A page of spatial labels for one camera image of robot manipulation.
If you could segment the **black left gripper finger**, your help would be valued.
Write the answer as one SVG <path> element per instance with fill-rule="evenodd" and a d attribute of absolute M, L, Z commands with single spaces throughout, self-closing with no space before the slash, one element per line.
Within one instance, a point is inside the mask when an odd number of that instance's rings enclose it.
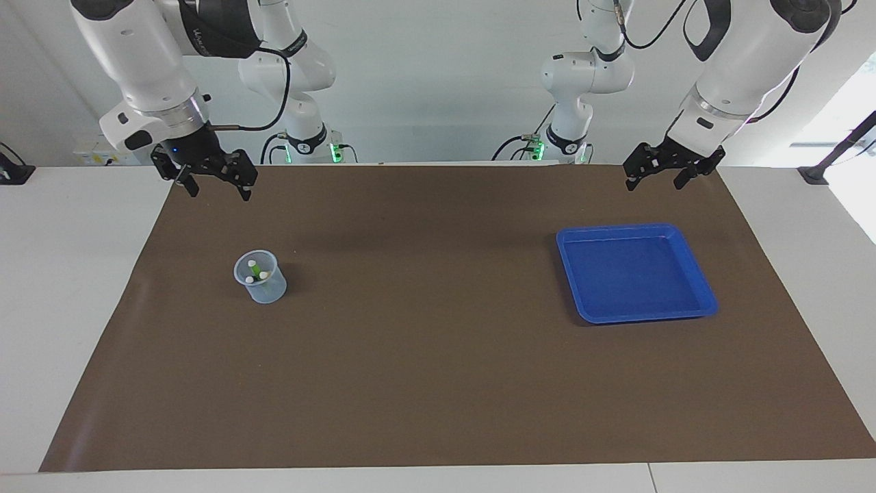
<path fill-rule="evenodd" d="M 632 192 L 646 177 L 656 175 L 675 165 L 675 149 L 671 146 L 652 147 L 646 142 L 639 143 L 623 162 L 626 175 L 626 188 Z"/>
<path fill-rule="evenodd" d="M 711 153 L 707 158 L 692 158 L 679 157 L 676 160 L 677 168 L 681 169 L 675 179 L 673 185 L 676 190 L 682 190 L 691 180 L 697 177 L 707 177 L 714 172 L 721 160 L 725 157 L 725 149 L 719 147 L 714 153 Z"/>

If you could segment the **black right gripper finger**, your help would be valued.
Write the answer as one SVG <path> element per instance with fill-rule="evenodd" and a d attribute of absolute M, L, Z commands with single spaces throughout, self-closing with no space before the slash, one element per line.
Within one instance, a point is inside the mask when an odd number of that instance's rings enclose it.
<path fill-rule="evenodd" d="M 217 177 L 234 186 L 241 199 L 244 202 L 249 202 L 259 176 L 259 171 L 251 161 L 249 154 L 243 149 L 223 153 L 219 165 Z"/>
<path fill-rule="evenodd" d="M 193 199 L 198 196 L 200 188 L 195 178 L 191 176 L 189 166 L 177 166 L 163 147 L 154 147 L 151 151 L 151 163 L 163 180 L 172 181 L 174 184 L 184 187 L 189 197 L 193 197 Z"/>

